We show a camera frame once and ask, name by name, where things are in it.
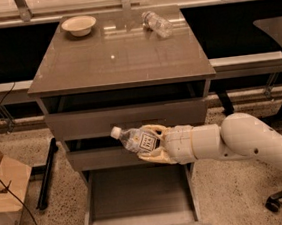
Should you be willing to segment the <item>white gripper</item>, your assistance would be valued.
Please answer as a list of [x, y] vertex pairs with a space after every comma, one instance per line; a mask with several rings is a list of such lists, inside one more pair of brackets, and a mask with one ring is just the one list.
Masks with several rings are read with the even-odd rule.
[[144, 125], [143, 129], [152, 132], [160, 140], [164, 139], [164, 147], [154, 149], [150, 153], [138, 153], [137, 156], [141, 160], [150, 163], [160, 164], [188, 164], [195, 162], [196, 157], [193, 153], [191, 143], [192, 126], [176, 126], [169, 128], [163, 125]]

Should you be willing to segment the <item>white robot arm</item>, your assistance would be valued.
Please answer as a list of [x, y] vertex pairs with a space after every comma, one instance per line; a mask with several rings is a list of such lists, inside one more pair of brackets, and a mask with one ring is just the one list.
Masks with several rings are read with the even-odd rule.
[[256, 159], [282, 171], [282, 135], [250, 114], [227, 116], [220, 125], [157, 126], [160, 146], [139, 154], [148, 162], [188, 164], [201, 159]]

